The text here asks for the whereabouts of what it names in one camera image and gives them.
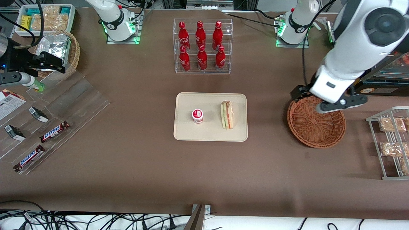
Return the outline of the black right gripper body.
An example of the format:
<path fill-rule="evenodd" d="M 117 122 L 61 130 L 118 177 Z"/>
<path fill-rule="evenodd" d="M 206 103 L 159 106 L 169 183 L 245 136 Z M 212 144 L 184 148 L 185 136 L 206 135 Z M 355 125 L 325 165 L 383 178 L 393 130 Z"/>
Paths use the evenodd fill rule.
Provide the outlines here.
<path fill-rule="evenodd" d="M 1 48 L 0 68 L 6 72 L 24 72 L 37 73 L 32 68 L 32 61 L 35 60 L 35 54 L 28 50 L 15 50 L 14 48 Z"/>

